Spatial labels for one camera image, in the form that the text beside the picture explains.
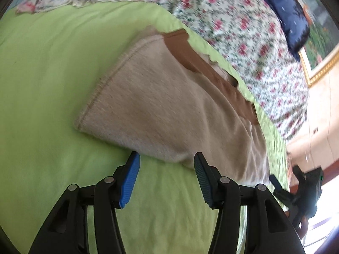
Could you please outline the person's right hand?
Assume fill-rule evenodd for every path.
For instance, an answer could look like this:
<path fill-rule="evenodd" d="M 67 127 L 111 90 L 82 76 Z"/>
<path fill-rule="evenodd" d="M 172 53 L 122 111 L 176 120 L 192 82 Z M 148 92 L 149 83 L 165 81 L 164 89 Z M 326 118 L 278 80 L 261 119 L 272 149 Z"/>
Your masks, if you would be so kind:
<path fill-rule="evenodd" d="M 301 239 L 303 239 L 305 237 L 305 235 L 308 232 L 308 218 L 306 216 L 303 216 L 301 219 L 301 222 L 299 224 L 299 226 L 296 228 L 296 232 Z"/>

